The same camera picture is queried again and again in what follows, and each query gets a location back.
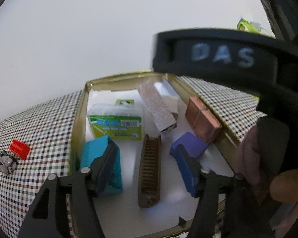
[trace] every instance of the teal plastic block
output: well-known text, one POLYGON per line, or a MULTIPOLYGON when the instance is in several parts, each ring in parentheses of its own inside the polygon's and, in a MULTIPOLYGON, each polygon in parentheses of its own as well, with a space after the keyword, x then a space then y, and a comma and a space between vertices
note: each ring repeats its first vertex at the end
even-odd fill
MULTIPOLYGON (((95 158, 101 157, 110 141, 111 139, 109 136, 103 136, 98 139, 86 142, 83 148, 80 168, 89 167, 95 158)), ((104 190, 104 194, 120 193, 122 191, 123 182, 121 178, 120 150, 118 148, 116 161, 111 170, 110 179, 104 190)))

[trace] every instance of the white wall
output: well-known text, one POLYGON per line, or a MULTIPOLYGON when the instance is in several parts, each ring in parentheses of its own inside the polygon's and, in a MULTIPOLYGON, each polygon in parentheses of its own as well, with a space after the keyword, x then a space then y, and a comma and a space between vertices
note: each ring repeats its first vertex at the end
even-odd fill
POLYGON ((177 28, 270 30, 260 0, 6 0, 0 8, 0 121, 90 79, 150 68, 152 36, 177 28))

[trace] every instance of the green object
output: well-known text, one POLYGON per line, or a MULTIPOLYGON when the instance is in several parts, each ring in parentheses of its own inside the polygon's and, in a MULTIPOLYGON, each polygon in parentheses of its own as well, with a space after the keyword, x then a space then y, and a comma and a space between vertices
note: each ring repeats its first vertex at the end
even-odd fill
POLYGON ((104 135, 112 139, 141 140, 141 117, 123 115, 89 115, 96 138, 104 135))
POLYGON ((252 95, 252 98, 256 99, 257 101, 259 101, 259 97, 252 95))
POLYGON ((243 30, 251 33, 256 33, 256 34, 261 34, 261 32, 250 22, 247 20, 241 19, 237 23, 237 29, 238 30, 243 30))
POLYGON ((117 99, 116 105, 134 105, 135 101, 133 99, 117 99))

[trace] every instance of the checkered pattern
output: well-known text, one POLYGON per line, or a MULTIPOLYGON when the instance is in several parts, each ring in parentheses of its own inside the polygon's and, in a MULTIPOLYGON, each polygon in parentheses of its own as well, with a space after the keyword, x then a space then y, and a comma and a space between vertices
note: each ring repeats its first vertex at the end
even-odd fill
POLYGON ((256 111, 258 101, 250 94, 201 79, 180 77, 207 104, 227 127, 242 141, 258 118, 265 116, 256 111))
MULTIPOLYGON (((224 210, 222 210, 217 214, 216 225, 214 228, 214 235, 212 238, 221 238, 221 231, 224 223, 224 215, 225 215, 224 210)), ((188 231, 185 231, 182 234, 177 234, 176 236, 172 236, 170 238, 186 238, 188 236, 188 233, 189 233, 188 231)))
POLYGON ((47 176, 68 174, 73 122, 81 94, 78 91, 36 105, 0 123, 0 151, 8 150, 13 139, 31 149, 25 161, 15 156, 19 165, 13 174, 0 172, 0 227, 8 237, 17 237, 47 176))

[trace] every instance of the product label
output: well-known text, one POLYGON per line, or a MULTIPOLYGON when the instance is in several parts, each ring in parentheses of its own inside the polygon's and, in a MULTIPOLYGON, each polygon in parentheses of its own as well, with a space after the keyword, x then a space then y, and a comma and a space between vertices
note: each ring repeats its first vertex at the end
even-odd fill
POLYGON ((117 99, 116 105, 134 105, 135 101, 133 99, 117 99))
POLYGON ((112 139, 141 140, 141 117, 120 115, 88 116, 96 138, 108 135, 112 139))

